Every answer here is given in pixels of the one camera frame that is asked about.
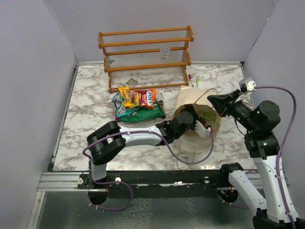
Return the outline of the orange Fox's fruits packet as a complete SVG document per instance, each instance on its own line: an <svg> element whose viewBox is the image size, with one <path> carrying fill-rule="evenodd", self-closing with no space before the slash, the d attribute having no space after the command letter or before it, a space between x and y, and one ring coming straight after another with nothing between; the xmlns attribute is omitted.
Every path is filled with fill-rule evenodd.
<svg viewBox="0 0 305 229"><path fill-rule="evenodd" d="M156 95L156 89L133 90L131 91L131 100L136 107L153 108Z"/></svg>

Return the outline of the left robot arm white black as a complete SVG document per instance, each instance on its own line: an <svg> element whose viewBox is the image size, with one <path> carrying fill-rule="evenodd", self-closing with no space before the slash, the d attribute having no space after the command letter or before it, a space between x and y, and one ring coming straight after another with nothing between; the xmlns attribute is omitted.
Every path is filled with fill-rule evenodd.
<svg viewBox="0 0 305 229"><path fill-rule="evenodd" d="M122 149L131 146L165 146L179 139L187 130L195 129L198 115L182 111L173 120L147 128L120 127L110 121L87 136L91 153L89 183L94 188L105 184L107 163Z"/></svg>

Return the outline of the light green snack packet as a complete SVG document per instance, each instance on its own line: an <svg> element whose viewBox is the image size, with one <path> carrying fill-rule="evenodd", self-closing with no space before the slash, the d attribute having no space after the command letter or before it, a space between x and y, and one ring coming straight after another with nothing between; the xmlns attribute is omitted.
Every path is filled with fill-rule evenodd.
<svg viewBox="0 0 305 229"><path fill-rule="evenodd" d="M199 111L199 116L204 119L205 121L209 122L215 122L216 121L216 116L217 113L215 112L214 109L208 108L208 109L201 109Z"/></svg>

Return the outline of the teal snack packet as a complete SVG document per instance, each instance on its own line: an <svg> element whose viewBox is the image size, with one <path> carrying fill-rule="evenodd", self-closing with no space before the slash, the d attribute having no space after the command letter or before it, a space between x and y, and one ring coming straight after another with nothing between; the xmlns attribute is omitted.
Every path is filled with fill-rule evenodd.
<svg viewBox="0 0 305 229"><path fill-rule="evenodd" d="M134 112L136 112L139 107L126 107L124 106L123 103L123 97L121 95L121 93L117 93L113 98L112 98L112 102L115 106L115 110L116 110L116 116L118 118L123 117L123 116L128 116L133 114Z"/></svg>

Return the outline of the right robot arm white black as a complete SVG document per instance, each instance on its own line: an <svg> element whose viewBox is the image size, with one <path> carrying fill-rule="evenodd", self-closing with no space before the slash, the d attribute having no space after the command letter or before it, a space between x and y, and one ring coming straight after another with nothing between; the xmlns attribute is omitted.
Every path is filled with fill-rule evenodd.
<svg viewBox="0 0 305 229"><path fill-rule="evenodd" d="M244 143L260 175L264 194L248 180L238 163L222 165L219 181L225 187L232 185L244 199L252 213L254 228L303 229L305 221L290 198L279 155L281 148L273 133L281 121L279 106L265 100L251 110L238 99L241 95L236 90L207 99L220 117L231 116L247 130Z"/></svg>

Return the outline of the yellow M&M's packet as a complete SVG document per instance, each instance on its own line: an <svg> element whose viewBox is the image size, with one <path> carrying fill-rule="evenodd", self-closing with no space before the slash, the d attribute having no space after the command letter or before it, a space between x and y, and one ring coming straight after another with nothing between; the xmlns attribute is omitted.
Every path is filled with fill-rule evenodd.
<svg viewBox="0 0 305 229"><path fill-rule="evenodd" d="M135 107L134 102L131 98L130 88L129 87L119 87L119 92L123 98L122 105L125 107L133 108Z"/></svg>

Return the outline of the beige paper bag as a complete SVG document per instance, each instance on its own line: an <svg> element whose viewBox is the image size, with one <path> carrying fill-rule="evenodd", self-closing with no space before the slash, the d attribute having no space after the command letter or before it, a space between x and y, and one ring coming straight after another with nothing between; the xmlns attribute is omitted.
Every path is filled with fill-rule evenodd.
<svg viewBox="0 0 305 229"><path fill-rule="evenodd" d="M182 111L182 109L187 108L188 106L192 106L198 115L201 109L214 109L212 104L207 100L207 96L209 95L218 95L217 89L211 88L204 91L194 87L182 86L178 93L178 98L176 101L176 106L172 118L177 117L178 114ZM178 152L176 153L176 155L188 156L186 161L191 163L194 163L196 161L196 156L202 155L204 159L207 159L208 156L211 155L211 146L216 145L216 136L221 126L221 121L220 117L218 116L218 113L215 122L205 121L204 119L202 119L200 122L205 127L209 126L212 128L213 136L201 138L194 130L189 129L186 131L185 134L183 134L178 140L175 140L173 143L173 145L178 148Z"/></svg>

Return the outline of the brown snack bag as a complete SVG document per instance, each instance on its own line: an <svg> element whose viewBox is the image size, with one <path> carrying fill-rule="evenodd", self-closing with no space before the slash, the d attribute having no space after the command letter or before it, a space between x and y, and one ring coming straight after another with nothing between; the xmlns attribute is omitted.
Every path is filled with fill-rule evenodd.
<svg viewBox="0 0 305 229"><path fill-rule="evenodd" d="M155 101L157 102L160 109L164 112L163 94L161 92L157 93Z"/></svg>

